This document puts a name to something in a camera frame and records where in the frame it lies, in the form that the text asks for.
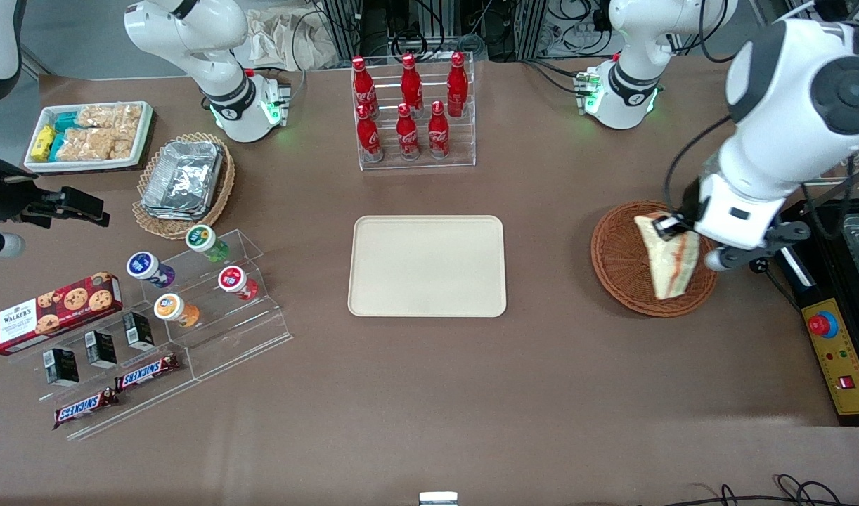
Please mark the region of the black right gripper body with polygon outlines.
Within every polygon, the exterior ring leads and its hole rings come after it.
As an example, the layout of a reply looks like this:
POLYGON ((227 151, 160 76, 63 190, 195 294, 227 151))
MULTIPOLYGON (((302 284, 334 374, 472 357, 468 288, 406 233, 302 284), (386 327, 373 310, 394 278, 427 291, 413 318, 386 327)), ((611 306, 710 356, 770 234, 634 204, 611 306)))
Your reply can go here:
POLYGON ((38 224, 37 218, 25 214, 37 198, 35 179, 37 175, 0 160, 0 222, 38 224))

